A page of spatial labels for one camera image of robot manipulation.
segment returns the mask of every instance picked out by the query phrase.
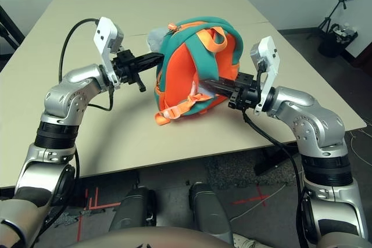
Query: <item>trash bin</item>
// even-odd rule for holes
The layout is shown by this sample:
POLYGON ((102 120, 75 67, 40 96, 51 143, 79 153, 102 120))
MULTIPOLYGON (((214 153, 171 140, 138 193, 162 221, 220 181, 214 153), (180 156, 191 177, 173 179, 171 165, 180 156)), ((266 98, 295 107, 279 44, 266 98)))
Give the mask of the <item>trash bin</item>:
POLYGON ((333 24, 320 43, 318 51, 326 57, 337 57, 358 36, 358 32, 333 24))

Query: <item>robotic arm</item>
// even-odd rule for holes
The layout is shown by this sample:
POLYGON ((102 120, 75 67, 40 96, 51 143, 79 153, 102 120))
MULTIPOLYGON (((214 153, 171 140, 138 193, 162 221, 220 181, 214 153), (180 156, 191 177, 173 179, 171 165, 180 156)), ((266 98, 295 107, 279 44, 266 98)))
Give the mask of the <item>robotic arm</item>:
POLYGON ((72 194, 75 169, 69 161, 76 154, 75 139, 90 100, 125 82, 136 82, 145 91, 138 73, 163 61, 160 53, 134 57, 122 50, 122 40, 120 29, 102 17, 94 36, 102 65, 73 70, 47 92, 45 111, 28 148, 15 195, 0 201, 0 247, 30 247, 51 207, 63 205, 72 194), (112 61, 110 53, 117 55, 112 61))
POLYGON ((296 137, 304 170, 307 196, 302 203, 303 227, 312 243, 330 232, 351 233, 368 239, 366 219, 357 181, 352 177, 345 127, 332 111, 320 106, 311 95, 286 87, 271 87, 277 74, 279 56, 271 37, 253 46, 251 57, 257 69, 266 66, 267 78, 260 85, 252 75, 239 73, 235 81, 220 78, 202 81, 202 87, 228 97, 228 106, 286 123, 296 137))
MULTIPOLYGON (((75 139, 90 100, 105 91, 113 92, 125 82, 136 82, 139 90, 145 91, 138 73, 163 61, 159 53, 134 57, 129 50, 122 50, 122 39, 120 29, 109 19, 101 18, 94 42, 102 65, 73 70, 47 92, 45 111, 36 139, 29 146, 15 196, 0 201, 0 247, 30 247, 50 208, 65 204, 71 195, 75 169, 69 161, 76 154, 75 139), (110 53, 117 55, 112 61, 110 53)), ((257 81, 244 73, 239 73, 235 81, 223 78, 201 81, 202 86, 228 97, 228 105, 233 109, 245 111, 251 107, 255 114, 266 112, 293 131, 305 173, 307 196, 302 207, 308 240, 329 241, 330 238, 323 237, 329 232, 351 233, 367 239, 366 220, 358 185, 350 171, 341 119, 309 94, 272 87, 280 61, 271 37, 254 46, 251 56, 256 68, 267 72, 265 82, 259 84, 260 94, 257 81)))

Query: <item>orange backpack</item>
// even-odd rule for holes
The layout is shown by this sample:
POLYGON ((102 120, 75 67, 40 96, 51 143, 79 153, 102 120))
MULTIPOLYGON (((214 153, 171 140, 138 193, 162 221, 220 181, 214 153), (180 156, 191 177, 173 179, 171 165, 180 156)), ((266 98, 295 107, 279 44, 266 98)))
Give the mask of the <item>orange backpack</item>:
POLYGON ((160 112, 155 120, 159 125, 204 113, 224 101, 223 96, 201 93, 199 80, 234 80, 243 51, 238 32, 218 17, 197 17, 168 28, 160 49, 164 61, 156 71, 155 98, 160 112))

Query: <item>zipper pull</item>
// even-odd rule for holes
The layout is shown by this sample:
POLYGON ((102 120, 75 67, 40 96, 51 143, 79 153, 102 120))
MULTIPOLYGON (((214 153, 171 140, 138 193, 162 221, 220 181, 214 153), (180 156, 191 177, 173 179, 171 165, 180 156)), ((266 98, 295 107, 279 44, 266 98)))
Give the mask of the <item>zipper pull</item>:
POLYGON ((177 32, 178 30, 180 30, 181 27, 180 26, 176 26, 176 24, 174 24, 174 23, 170 23, 170 24, 168 24, 168 29, 169 29, 168 34, 172 34, 172 33, 177 32))

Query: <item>table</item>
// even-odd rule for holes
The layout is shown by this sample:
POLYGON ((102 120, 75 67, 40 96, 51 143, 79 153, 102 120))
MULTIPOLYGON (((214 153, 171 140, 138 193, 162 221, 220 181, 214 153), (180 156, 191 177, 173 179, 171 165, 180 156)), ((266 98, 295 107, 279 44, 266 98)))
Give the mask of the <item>table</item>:
MULTIPOLYGON (((244 40, 241 71, 251 74, 255 73, 249 57, 251 46, 271 35, 281 58, 274 86, 282 85, 312 94, 324 107, 339 114, 346 130, 365 126, 364 121, 247 0, 219 0, 226 2, 228 9, 225 10, 206 6, 204 1, 173 0, 171 7, 167 6, 168 2, 156 5, 156 13, 152 13, 156 16, 152 17, 149 13, 151 0, 53 0, 0 73, 0 186, 16 183, 28 145, 36 135, 44 109, 44 96, 58 82, 58 61, 65 36, 72 25, 86 17, 112 18, 124 31, 124 47, 135 55, 148 52, 145 41, 151 28, 198 15, 223 17, 235 25, 244 40)), ((217 0, 209 0, 209 3, 217 3, 217 0)), ((73 35, 65 56, 64 73, 99 63, 92 40, 94 30, 93 24, 86 24, 73 35)), ((123 85, 115 92, 111 112, 92 107, 86 111, 76 140, 81 157, 81 175, 103 174, 270 144, 242 121, 241 112, 229 109, 226 103, 207 114, 158 126, 153 117, 158 110, 153 97, 155 69, 142 73, 141 77, 147 86, 146 92, 140 93, 135 84, 123 85)), ((97 96, 93 102, 107 106, 108 94, 97 96)), ((279 141, 294 140, 291 130, 280 121, 265 114, 252 119, 279 141)))

